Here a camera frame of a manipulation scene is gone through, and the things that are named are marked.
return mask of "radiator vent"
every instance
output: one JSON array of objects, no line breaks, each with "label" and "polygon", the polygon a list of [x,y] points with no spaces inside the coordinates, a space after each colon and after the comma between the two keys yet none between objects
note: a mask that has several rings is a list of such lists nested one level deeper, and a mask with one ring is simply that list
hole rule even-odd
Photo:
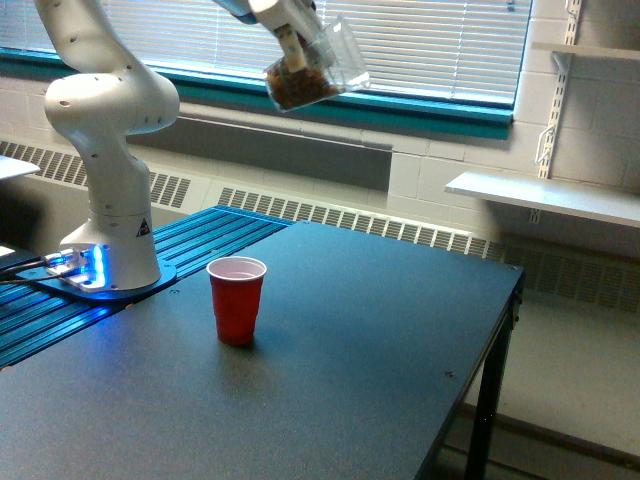
[{"label": "radiator vent", "polygon": [[640,269],[504,245],[467,232],[362,210],[304,203],[229,187],[223,189],[219,204],[522,265],[527,273],[527,288],[630,313],[637,313],[640,307]]},{"label": "radiator vent", "polygon": [[[30,162],[40,167],[35,175],[54,182],[87,187],[87,172],[78,156],[11,142],[0,142],[0,155]],[[191,180],[151,172],[151,203],[181,208]]]},{"label": "radiator vent", "polygon": [[545,293],[637,313],[640,271],[508,246],[504,262],[522,265],[526,286]]}]

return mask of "plastic cup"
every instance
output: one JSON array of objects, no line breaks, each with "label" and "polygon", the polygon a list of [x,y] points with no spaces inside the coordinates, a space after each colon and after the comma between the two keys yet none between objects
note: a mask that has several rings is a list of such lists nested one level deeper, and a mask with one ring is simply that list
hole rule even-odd
[{"label": "plastic cup", "polygon": [[367,66],[341,16],[304,48],[307,67],[290,72],[282,58],[264,71],[271,100],[282,112],[371,85]]},{"label": "plastic cup", "polygon": [[260,308],[264,263],[248,257],[226,257],[207,265],[218,339],[228,345],[253,341]]}]

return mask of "blue led light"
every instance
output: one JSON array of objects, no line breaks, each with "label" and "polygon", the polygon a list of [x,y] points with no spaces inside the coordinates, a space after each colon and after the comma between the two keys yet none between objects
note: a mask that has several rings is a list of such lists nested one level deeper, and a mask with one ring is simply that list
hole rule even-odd
[{"label": "blue led light", "polygon": [[91,251],[93,257],[93,271],[95,273],[94,283],[98,287],[103,287],[107,283],[106,272],[104,267],[104,256],[99,245],[93,247]]}]

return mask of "blue aluminum rail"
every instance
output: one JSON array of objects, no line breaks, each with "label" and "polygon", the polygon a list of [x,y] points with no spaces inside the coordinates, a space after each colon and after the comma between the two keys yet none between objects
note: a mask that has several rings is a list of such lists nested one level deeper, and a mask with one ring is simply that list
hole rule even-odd
[{"label": "blue aluminum rail", "polygon": [[[292,222],[229,207],[214,207],[154,232],[160,261],[173,263],[178,281],[211,260],[232,255]],[[35,286],[0,286],[0,369],[44,350],[124,308],[56,296]]]}]

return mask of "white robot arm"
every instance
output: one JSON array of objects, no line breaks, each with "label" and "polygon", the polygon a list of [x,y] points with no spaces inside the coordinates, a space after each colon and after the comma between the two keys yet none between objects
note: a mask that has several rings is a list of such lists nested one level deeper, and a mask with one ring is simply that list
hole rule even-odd
[{"label": "white robot arm", "polygon": [[[216,1],[276,36],[287,73],[304,69],[309,57],[334,63],[331,48],[315,51],[312,45],[323,31],[312,0]],[[126,136],[171,125],[179,109],[176,89],[127,50],[99,0],[35,4],[62,60],[82,72],[51,84],[46,113],[80,153],[90,201],[89,220],[61,244],[61,250],[76,253],[74,261],[50,273],[65,276],[84,292],[149,286],[161,275],[151,235],[149,171],[129,153]],[[308,46],[310,55],[304,51]]]}]

